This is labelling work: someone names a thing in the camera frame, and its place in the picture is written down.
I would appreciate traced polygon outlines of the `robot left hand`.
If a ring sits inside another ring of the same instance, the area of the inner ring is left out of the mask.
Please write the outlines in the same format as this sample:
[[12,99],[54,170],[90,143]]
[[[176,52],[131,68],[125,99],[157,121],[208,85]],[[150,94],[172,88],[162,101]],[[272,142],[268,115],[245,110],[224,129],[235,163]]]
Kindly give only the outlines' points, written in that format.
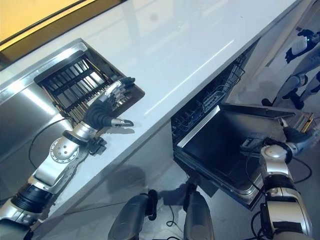
[[112,83],[92,102],[82,121],[97,131],[105,127],[133,127],[132,121],[115,118],[111,114],[124,93],[134,85],[135,78],[133,77],[124,77]]

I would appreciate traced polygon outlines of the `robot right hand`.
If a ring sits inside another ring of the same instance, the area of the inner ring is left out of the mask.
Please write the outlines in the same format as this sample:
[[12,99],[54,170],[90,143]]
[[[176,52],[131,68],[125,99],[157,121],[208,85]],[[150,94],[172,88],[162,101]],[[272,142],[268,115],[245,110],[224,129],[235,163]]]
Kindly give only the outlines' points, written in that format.
[[283,118],[280,118],[279,122],[282,126],[283,133],[286,137],[287,142],[300,144],[307,141],[310,138],[310,136],[307,133],[300,132],[295,128],[290,127]]

